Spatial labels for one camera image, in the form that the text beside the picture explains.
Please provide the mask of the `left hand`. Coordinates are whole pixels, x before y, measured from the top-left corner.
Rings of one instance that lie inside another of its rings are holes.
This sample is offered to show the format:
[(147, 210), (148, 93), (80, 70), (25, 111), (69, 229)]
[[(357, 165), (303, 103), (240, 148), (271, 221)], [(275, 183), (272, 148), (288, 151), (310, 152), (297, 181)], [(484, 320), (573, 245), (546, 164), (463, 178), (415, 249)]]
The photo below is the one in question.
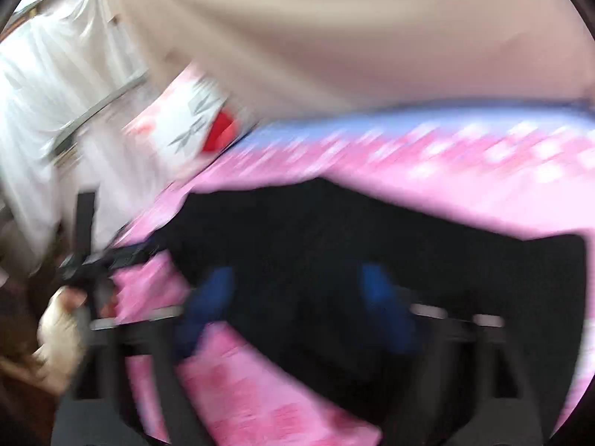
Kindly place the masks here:
[(84, 291), (61, 287), (39, 320), (38, 348), (33, 356), (40, 364), (41, 379), (58, 392), (68, 387), (87, 348), (86, 301)]

